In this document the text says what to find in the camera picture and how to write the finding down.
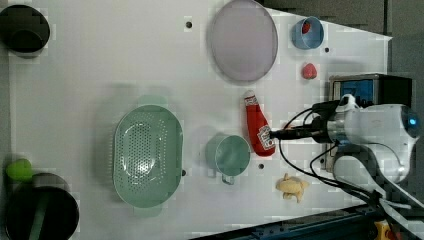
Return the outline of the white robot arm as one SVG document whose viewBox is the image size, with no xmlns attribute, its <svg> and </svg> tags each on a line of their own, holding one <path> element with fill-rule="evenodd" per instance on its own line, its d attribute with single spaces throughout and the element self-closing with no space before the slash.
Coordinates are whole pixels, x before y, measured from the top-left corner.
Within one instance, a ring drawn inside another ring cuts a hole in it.
<svg viewBox="0 0 424 240">
<path fill-rule="evenodd" d="M 327 178 L 306 174 L 379 208 L 385 200 L 400 212 L 418 218 L 423 203 L 399 186 L 409 174 L 419 139 L 418 115 L 402 104 L 361 108 L 346 94 L 339 100 L 316 103 L 307 109 L 315 118 L 309 124 L 286 125 L 269 136 L 279 141 L 311 138 L 329 144 L 336 152 Z"/>
</svg>

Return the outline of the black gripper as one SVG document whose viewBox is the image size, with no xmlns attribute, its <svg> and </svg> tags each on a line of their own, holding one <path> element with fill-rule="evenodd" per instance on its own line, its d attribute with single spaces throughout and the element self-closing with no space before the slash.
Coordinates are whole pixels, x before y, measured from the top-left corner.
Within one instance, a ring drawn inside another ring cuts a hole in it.
<svg viewBox="0 0 424 240">
<path fill-rule="evenodd" d="M 327 123 L 335 114 L 335 110 L 339 105 L 338 100 L 316 103 L 312 106 L 312 113 L 317 114 L 307 130 L 304 129 L 282 129 L 271 131 L 269 136 L 271 139 L 278 140 L 296 140 L 312 137 L 317 143 L 331 143 Z"/>
</svg>

